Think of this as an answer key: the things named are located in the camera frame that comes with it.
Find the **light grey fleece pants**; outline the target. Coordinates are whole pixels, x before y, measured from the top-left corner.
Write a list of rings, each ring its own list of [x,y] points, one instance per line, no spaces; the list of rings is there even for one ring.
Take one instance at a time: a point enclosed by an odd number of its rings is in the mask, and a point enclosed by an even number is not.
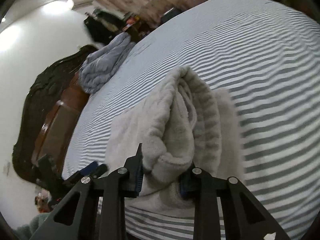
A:
[[[191,165],[212,176],[244,178],[243,148],[235,107],[226,89],[211,90],[190,67],[175,67],[137,105],[112,120],[105,162],[110,171],[141,149],[144,178],[137,198],[125,202],[171,217],[194,210],[178,191]]]

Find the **dark wooden headboard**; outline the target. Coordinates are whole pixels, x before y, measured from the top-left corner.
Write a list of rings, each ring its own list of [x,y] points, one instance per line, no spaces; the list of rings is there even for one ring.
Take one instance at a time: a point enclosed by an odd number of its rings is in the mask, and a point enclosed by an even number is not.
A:
[[[77,53],[47,67],[30,87],[24,101],[20,132],[12,152],[13,168],[23,180],[36,183],[31,156],[45,118],[61,98],[61,94],[69,86],[86,57],[97,50],[93,45],[81,47]]]

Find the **folded blue-grey comforter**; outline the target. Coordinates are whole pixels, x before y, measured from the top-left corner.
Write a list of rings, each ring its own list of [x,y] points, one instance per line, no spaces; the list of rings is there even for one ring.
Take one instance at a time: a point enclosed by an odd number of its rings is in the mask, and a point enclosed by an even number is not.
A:
[[[117,35],[108,45],[88,55],[79,69],[79,85],[87,94],[99,91],[116,74],[136,45],[126,33]]]

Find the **dark hanging clothes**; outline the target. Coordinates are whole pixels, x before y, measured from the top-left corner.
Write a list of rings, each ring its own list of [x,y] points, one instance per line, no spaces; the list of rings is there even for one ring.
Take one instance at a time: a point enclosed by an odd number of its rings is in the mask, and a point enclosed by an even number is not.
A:
[[[126,25],[118,16],[100,8],[94,9],[93,13],[85,12],[85,15],[84,25],[92,40],[103,45],[108,45]]]

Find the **grey striped bed sheet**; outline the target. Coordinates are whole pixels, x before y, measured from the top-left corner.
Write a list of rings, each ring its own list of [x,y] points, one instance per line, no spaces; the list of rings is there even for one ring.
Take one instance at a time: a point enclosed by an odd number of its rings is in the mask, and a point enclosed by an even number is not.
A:
[[[103,162],[112,119],[176,66],[191,67],[211,89],[229,90],[246,186],[300,239],[319,212],[319,24],[271,0],[209,0],[136,44],[82,111],[63,178]]]

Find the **black box beside bed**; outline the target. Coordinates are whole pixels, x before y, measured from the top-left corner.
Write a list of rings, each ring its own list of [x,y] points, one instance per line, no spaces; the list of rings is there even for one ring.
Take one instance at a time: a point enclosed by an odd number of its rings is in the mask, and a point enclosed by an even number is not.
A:
[[[165,12],[160,18],[160,25],[168,22],[170,19],[174,18],[175,16],[181,14],[183,11],[179,8],[173,7],[167,12]]]

